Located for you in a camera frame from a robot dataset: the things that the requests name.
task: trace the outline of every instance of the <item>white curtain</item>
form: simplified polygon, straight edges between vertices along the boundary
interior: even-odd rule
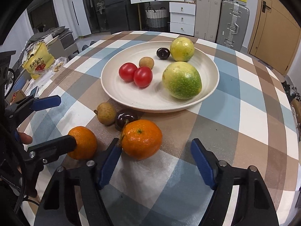
[[[59,26],[69,28],[72,31],[73,38],[78,38],[79,32],[74,24],[68,0],[53,0],[53,5]]]
[[[25,10],[15,22],[3,45],[0,46],[0,52],[16,51],[16,54],[11,57],[10,68],[17,62],[26,42],[32,35],[33,30],[29,22],[27,10]]]

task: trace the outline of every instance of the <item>wicker basket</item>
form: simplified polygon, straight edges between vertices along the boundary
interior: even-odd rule
[[[168,21],[168,10],[162,7],[154,10],[151,7],[146,9],[147,25],[152,28],[166,27]]]

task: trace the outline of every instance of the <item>red cherry tomato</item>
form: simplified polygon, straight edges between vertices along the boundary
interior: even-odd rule
[[[126,82],[132,82],[137,66],[133,63],[125,63],[119,68],[119,76]]]
[[[147,87],[152,79],[153,73],[149,67],[140,67],[134,73],[134,82],[138,87]]]

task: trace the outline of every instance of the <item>white bowl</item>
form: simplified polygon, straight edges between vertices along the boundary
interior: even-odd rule
[[[219,83],[219,70],[216,64],[199,49],[195,49],[195,54],[188,63],[200,73],[201,92],[191,99],[179,100],[172,97],[163,87],[163,71],[174,62],[174,59],[170,56],[167,60],[161,60],[156,52],[160,47],[170,48],[170,45],[170,41],[152,41],[131,46],[117,53],[106,63],[100,76],[105,92],[122,105],[153,113],[180,111],[209,97]],[[146,56],[155,61],[152,69],[153,80],[148,87],[139,88],[134,82],[128,83],[120,78],[118,70],[124,63],[132,62],[139,67],[139,60]]]

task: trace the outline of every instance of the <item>checkered tablecloth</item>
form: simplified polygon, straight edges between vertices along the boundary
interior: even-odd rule
[[[119,132],[98,122],[93,110],[102,102],[121,106],[105,94],[100,74],[108,60],[130,46],[146,41],[172,41],[182,36],[150,31],[125,31],[107,35],[69,61],[46,84],[40,97],[59,95],[60,106],[32,114],[19,131],[33,136],[33,144],[66,135],[75,126],[94,132],[99,150],[104,150]],[[117,225],[198,225],[213,192],[190,154],[190,143],[199,138],[220,160],[232,166],[258,167],[277,210],[279,224],[292,207],[298,173],[298,143],[289,102],[275,74],[261,63],[232,49],[190,38],[195,47],[216,63],[220,82],[214,93],[188,110],[151,114],[162,130],[161,149],[143,161],[122,154],[110,184],[101,195]],[[41,198],[59,165],[73,168],[78,161],[63,155],[45,166],[37,182]],[[234,211],[235,199],[229,206]],[[77,201],[84,226],[88,225],[80,199]],[[33,224],[36,206],[22,206]]]

